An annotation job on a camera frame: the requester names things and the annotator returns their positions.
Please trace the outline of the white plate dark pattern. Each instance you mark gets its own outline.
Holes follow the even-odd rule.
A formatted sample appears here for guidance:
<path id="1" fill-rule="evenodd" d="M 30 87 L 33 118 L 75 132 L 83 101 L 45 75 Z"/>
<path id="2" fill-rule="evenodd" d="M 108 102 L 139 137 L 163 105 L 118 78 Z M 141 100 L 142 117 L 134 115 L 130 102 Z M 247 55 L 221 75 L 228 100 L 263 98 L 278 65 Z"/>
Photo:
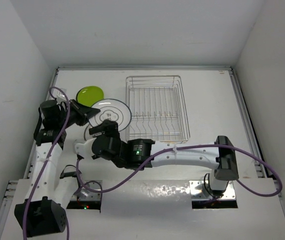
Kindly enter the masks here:
<path id="1" fill-rule="evenodd" d="M 100 112 L 89 119 L 89 124 L 96 127 L 103 123 L 104 120 L 110 120 L 118 124 L 118 131 L 125 130 L 132 121 L 132 112 L 130 108 L 122 101 L 106 98 L 97 101 L 92 108 L 99 109 Z"/>

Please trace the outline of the green plate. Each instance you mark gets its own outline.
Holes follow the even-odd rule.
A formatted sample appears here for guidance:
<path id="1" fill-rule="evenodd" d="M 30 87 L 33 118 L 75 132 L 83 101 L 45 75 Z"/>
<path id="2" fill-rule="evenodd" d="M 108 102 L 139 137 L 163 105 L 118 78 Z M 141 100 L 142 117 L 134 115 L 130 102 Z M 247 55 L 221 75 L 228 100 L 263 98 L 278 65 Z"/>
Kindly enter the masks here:
<path id="1" fill-rule="evenodd" d="M 76 101 L 86 107 L 91 107 L 96 102 L 104 99 L 104 92 L 98 86 L 86 86 L 76 94 Z"/>

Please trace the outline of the white plate orange flower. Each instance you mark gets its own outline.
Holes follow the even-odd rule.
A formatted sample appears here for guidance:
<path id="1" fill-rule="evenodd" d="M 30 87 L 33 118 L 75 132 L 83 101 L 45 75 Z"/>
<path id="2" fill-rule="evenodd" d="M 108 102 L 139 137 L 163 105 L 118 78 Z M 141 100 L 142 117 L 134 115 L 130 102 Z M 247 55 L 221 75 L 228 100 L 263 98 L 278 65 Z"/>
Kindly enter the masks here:
<path id="1" fill-rule="evenodd" d="M 90 124 L 88 124 L 86 127 L 85 127 L 85 129 L 84 129 L 84 132 L 83 132 L 83 139 L 85 140 L 85 141 L 87 141 L 87 140 L 90 140 L 90 139 L 92 139 L 93 137 L 90 135 L 90 129 L 91 129 L 91 125 Z"/>

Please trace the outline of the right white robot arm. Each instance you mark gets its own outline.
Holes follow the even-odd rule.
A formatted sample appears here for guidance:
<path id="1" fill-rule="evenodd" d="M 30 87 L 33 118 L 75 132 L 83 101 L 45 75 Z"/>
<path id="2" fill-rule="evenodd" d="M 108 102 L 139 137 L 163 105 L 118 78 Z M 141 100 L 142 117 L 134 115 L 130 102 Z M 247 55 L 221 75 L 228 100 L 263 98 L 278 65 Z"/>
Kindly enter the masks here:
<path id="1" fill-rule="evenodd" d="M 207 192 L 221 196 L 231 181 L 239 179 L 234 146 L 227 136 L 219 135 L 213 143 L 191 146 L 152 139 L 137 138 L 122 141 L 115 121 L 104 120 L 89 129 L 93 138 L 85 149 L 93 159 L 111 161 L 117 168 L 142 171 L 163 166 L 196 166 L 211 170 Z"/>

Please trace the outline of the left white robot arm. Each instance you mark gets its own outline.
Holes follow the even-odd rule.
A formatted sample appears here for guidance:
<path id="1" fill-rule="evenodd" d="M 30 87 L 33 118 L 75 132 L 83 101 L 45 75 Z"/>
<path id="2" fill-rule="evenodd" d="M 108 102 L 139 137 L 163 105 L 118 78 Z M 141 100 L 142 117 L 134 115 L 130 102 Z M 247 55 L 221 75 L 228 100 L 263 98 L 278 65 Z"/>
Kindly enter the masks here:
<path id="1" fill-rule="evenodd" d="M 67 136 L 66 128 L 84 126 L 100 112 L 72 99 L 42 102 L 34 130 L 35 161 L 24 202 L 16 204 L 14 216 L 23 238 L 62 233 L 68 225 L 66 208 L 80 186 L 74 171 L 57 175 L 58 160 Z"/>

